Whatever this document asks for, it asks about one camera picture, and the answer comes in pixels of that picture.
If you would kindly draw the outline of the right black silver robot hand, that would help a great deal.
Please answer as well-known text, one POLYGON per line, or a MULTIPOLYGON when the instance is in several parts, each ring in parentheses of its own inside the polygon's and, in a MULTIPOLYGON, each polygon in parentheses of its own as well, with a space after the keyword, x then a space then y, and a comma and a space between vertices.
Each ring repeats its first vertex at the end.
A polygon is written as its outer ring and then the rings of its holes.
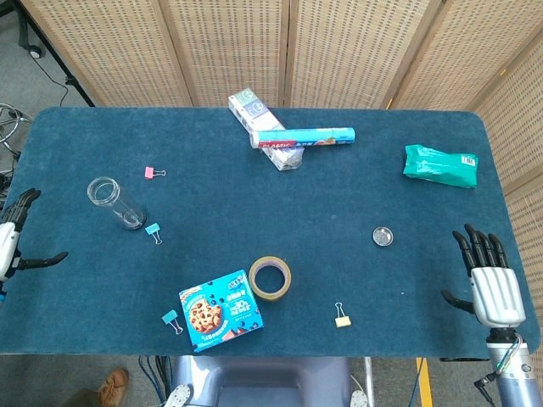
POLYGON ((489 329, 519 327, 526 320, 522 294, 501 240, 470 224, 464 229, 465 233, 454 231, 452 235, 461 250, 472 299, 459 299, 445 289, 442 297, 453 308, 475 315, 489 329))

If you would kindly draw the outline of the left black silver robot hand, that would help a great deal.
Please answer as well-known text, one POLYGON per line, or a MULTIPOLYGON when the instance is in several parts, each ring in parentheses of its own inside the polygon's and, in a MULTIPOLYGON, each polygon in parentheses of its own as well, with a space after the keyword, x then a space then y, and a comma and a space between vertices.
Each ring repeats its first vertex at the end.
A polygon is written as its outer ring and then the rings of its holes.
POLYGON ((41 191, 30 188, 8 205, 1 215, 1 299, 6 297, 4 284, 17 270, 42 269, 63 261, 68 252, 60 252, 48 259, 23 259, 19 250, 20 234, 26 222, 28 211, 41 196, 41 191))

